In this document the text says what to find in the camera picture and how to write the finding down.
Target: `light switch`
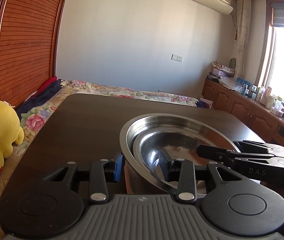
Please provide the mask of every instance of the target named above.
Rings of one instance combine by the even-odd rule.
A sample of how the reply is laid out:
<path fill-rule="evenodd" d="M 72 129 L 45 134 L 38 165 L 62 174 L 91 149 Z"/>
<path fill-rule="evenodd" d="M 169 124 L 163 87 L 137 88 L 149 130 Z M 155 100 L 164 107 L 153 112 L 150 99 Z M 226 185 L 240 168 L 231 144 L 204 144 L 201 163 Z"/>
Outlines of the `light switch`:
<path fill-rule="evenodd" d="M 178 55 L 172 54 L 172 60 L 178 60 Z"/>

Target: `dark brown tabletop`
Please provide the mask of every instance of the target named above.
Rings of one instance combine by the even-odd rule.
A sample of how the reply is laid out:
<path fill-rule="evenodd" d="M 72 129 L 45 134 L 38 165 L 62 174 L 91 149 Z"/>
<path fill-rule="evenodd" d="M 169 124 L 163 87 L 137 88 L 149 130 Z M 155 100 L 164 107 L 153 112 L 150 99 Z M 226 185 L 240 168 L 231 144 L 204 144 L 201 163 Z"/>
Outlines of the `dark brown tabletop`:
<path fill-rule="evenodd" d="M 226 112 L 139 99 L 74 94 L 62 102 L 35 136 L 16 166 L 4 194 L 68 161 L 75 161 L 80 169 L 87 169 L 94 160 L 112 159 L 120 150 L 122 126 L 133 117 L 150 113 L 193 118 L 217 129 L 232 141 L 263 142 L 256 133 Z M 110 195 L 125 193 L 124 176 L 117 184 L 109 183 L 108 188 Z M 79 194 L 87 198 L 87 190 L 88 182 L 84 182 Z"/>

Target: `ribbed gray plate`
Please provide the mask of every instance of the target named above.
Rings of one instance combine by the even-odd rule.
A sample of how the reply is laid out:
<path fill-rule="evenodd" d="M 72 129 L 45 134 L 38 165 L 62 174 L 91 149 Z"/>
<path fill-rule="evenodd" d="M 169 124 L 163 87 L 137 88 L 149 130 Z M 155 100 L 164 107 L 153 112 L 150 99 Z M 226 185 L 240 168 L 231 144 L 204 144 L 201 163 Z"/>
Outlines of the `ribbed gray plate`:
<path fill-rule="evenodd" d="M 17 240 L 7 235 L 4 240 Z M 212 228 L 195 206 L 170 195 L 116 195 L 91 206 L 79 223 L 52 240 L 244 240 Z M 254 240 L 284 240 L 278 233 Z"/>

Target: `red cloth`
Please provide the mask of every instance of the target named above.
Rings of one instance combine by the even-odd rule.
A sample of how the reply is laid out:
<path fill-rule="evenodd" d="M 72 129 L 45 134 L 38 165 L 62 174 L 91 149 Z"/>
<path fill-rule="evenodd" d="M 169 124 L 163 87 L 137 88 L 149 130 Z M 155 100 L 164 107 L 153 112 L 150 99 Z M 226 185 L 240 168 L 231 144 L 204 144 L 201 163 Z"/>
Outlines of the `red cloth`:
<path fill-rule="evenodd" d="M 38 94 L 40 94 L 48 85 L 50 85 L 52 82 L 55 82 L 57 81 L 58 78 L 56 76 L 52 77 L 52 78 L 49 78 L 47 81 L 45 81 L 43 83 L 43 85 L 38 89 L 38 91 L 33 95 L 31 96 L 30 98 L 34 98 L 36 97 Z"/>

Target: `quilted bedding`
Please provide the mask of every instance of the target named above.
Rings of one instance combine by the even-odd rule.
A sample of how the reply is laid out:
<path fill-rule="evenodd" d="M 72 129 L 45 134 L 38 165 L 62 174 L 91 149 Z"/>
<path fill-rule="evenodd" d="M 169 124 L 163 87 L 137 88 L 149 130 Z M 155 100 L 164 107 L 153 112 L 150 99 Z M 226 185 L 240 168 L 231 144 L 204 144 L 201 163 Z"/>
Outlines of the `quilted bedding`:
<path fill-rule="evenodd" d="M 167 102 L 188 106 L 196 106 L 195 98 L 173 95 L 168 93 L 156 93 L 146 91 L 133 91 L 127 88 L 108 87 L 81 81 L 62 81 L 62 89 L 44 105 L 32 108 L 28 113 L 21 114 L 21 127 L 24 130 L 24 141 L 19 146 L 13 147 L 12 155 L 5 160 L 4 168 L 0 174 L 0 196 L 10 178 L 14 167 L 31 143 L 37 132 L 44 125 L 46 120 L 69 95 L 75 93 L 88 93 L 112 97 L 136 98 L 142 100 Z M 0 239 L 4 236 L 0 228 Z"/>

